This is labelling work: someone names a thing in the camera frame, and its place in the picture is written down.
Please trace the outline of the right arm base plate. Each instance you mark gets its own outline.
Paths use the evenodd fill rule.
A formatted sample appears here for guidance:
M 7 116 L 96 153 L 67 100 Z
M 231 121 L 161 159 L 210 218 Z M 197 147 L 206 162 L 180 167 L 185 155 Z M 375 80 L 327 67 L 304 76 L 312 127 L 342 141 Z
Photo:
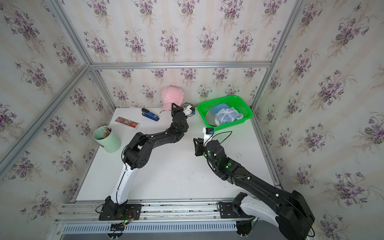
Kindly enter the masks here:
M 253 220 L 256 217 L 247 215 L 239 206 L 230 202 L 218 202 L 217 209 L 221 219 Z

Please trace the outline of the pink baseball cap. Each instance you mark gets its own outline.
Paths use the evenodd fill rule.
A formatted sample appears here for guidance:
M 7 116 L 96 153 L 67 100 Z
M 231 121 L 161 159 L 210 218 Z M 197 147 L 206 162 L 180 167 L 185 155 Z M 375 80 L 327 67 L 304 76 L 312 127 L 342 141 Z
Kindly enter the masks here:
M 179 107 L 181 106 L 185 98 L 185 93 L 178 87 L 168 86 L 162 90 L 161 98 L 163 102 L 161 112 L 170 111 L 172 104 L 176 104 Z

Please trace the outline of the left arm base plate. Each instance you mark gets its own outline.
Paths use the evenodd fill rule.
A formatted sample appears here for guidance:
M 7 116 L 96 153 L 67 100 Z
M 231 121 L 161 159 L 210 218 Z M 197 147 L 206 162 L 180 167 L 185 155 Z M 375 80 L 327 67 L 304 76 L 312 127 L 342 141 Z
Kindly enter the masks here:
M 99 221 L 125 221 L 138 220 L 140 218 L 142 205 L 126 204 L 123 207 L 117 207 L 109 210 L 104 204 L 99 215 Z

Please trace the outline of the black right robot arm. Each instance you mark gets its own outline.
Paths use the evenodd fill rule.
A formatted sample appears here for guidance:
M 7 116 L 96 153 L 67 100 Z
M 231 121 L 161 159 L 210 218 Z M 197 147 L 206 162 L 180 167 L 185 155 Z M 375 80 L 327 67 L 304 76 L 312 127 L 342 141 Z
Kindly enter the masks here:
M 305 240 L 310 236 L 315 217 L 301 193 L 289 193 L 254 176 L 227 157 L 217 140 L 205 144 L 203 139 L 198 138 L 194 139 L 194 145 L 195 155 L 205 157 L 216 176 L 251 193 L 274 211 L 276 216 L 273 220 L 288 240 Z

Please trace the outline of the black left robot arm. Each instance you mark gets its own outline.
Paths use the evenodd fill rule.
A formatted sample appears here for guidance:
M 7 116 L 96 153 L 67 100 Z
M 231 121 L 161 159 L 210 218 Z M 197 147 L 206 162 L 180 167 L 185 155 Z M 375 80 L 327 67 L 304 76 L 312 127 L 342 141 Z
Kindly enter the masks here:
M 172 123 L 165 131 L 147 135 L 139 132 L 122 151 L 124 167 L 116 187 L 105 199 L 104 204 L 113 215 L 117 215 L 118 211 L 125 207 L 134 178 L 138 170 L 148 163 L 153 149 L 179 142 L 188 131 L 188 114 L 183 107 L 172 103 L 171 117 Z

